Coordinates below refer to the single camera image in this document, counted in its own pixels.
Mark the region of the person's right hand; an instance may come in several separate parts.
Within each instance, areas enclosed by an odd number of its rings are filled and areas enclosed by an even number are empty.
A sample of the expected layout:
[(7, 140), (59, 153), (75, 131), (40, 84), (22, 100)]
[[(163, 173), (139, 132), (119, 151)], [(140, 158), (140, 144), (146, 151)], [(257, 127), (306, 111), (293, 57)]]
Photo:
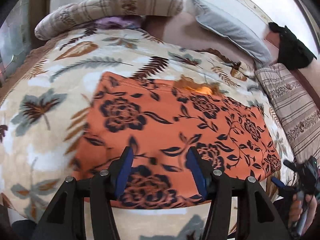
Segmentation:
[[(317, 200), (316, 200), (315, 196), (311, 196), (311, 195), (307, 194), (305, 196), (305, 200), (309, 204), (309, 211), (308, 211), (308, 215), (306, 218), (306, 222), (305, 222), (302, 234), (304, 234), (308, 230), (310, 225), (312, 224), (313, 219), (316, 214), (316, 208), (317, 208)], [(293, 222), (296, 222), (300, 219), (302, 212), (303, 212), (302, 202), (297, 199), (297, 195), (295, 194), (293, 196), (293, 202), (292, 202), (292, 204), (290, 206), (290, 210), (289, 210), (288, 227), (290, 227)]]

